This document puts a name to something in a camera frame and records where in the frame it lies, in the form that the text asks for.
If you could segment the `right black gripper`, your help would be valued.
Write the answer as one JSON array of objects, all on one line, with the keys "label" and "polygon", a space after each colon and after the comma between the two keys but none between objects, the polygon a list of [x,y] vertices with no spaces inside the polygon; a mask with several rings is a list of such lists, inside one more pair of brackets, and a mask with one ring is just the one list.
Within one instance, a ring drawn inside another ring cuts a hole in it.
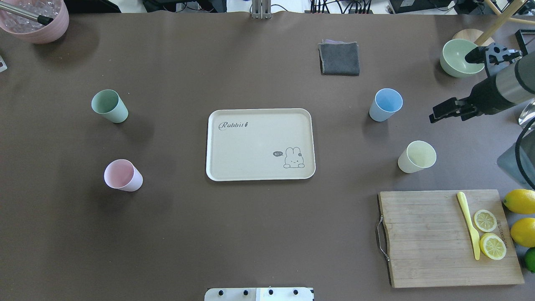
[{"label": "right black gripper", "polygon": [[496,78],[489,77],[476,84],[468,97],[461,99],[464,105],[459,110],[456,97],[433,107],[429,116],[430,123],[438,122],[449,117],[460,116],[465,121],[481,115],[494,115],[502,111],[502,95],[497,89]]}]

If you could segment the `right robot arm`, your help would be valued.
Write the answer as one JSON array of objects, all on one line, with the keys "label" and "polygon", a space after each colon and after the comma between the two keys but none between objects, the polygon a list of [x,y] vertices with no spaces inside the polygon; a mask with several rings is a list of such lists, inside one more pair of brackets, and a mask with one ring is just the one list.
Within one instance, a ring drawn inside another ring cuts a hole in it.
[{"label": "right robot arm", "polygon": [[[449,117],[466,121],[481,115],[495,115],[534,98],[534,54],[491,73],[476,84],[468,97],[449,98],[433,107],[429,120]],[[534,188],[534,119],[530,119],[515,143],[501,156],[501,166],[524,187]]]}]

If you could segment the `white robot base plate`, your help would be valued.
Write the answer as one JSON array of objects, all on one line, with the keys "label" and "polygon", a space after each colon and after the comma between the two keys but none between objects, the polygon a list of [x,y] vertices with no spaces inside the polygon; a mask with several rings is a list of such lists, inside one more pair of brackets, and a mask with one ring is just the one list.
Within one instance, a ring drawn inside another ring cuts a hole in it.
[{"label": "white robot base plate", "polygon": [[205,301],[314,301],[313,288],[307,287],[259,287],[212,288],[204,296]]}]

